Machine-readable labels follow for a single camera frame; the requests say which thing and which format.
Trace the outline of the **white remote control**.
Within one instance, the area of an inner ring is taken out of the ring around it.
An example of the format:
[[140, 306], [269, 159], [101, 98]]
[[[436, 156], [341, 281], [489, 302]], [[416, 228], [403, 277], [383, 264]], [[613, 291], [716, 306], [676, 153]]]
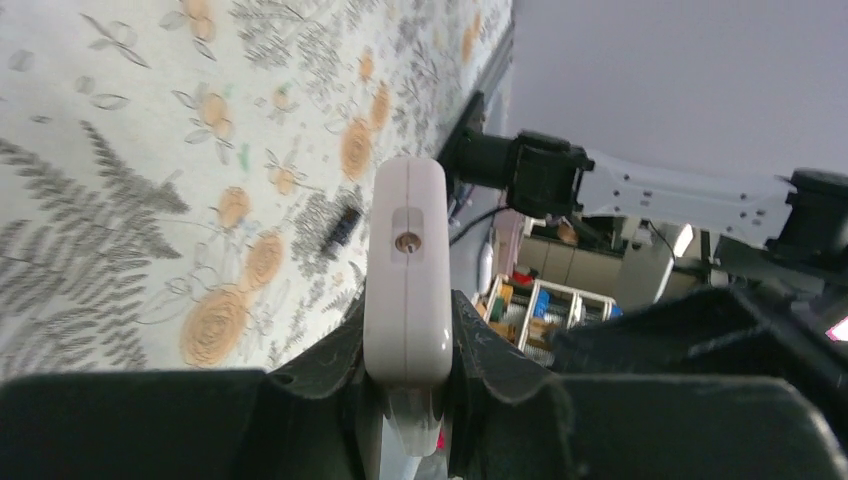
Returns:
[[433, 454], [453, 361], [446, 179], [433, 159], [376, 172], [362, 353], [404, 452]]

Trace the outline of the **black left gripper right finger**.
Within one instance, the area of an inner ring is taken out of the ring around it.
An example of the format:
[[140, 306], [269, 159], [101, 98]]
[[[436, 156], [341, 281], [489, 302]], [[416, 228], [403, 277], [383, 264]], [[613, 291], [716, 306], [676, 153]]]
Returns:
[[847, 433], [787, 381], [560, 373], [460, 292], [448, 471], [464, 479], [843, 479]]

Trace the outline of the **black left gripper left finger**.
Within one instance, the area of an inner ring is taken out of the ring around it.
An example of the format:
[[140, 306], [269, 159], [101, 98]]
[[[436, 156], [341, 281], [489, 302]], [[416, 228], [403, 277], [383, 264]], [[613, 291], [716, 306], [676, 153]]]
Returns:
[[86, 372], [1, 388], [5, 479], [366, 479], [363, 303], [273, 371]]

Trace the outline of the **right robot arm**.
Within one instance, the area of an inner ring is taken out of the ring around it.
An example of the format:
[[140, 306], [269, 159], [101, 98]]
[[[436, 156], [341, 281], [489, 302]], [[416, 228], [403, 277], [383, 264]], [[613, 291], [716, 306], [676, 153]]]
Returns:
[[688, 224], [743, 245], [773, 277], [791, 272], [824, 285], [810, 302], [770, 280], [710, 288], [558, 333], [558, 370], [780, 378], [846, 435], [847, 352], [825, 334], [827, 321], [847, 312], [845, 175], [799, 168], [749, 180], [647, 167], [534, 132], [484, 134], [482, 104], [473, 94], [438, 154], [450, 188], [501, 190], [509, 208], [536, 218]]

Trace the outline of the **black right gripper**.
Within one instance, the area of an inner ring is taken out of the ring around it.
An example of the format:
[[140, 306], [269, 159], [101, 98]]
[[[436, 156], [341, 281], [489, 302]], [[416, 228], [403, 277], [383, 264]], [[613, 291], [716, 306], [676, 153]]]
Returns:
[[550, 333], [560, 373], [774, 377], [847, 428], [847, 284], [801, 293], [773, 280], [709, 287]]

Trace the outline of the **black AA battery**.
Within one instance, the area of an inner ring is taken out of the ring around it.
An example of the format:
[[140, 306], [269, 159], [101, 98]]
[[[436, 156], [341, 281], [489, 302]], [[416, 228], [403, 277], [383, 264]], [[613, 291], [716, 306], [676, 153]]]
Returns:
[[345, 207], [326, 235], [321, 254], [327, 258], [336, 258], [339, 252], [349, 243], [350, 237], [361, 218], [362, 212], [358, 208]]

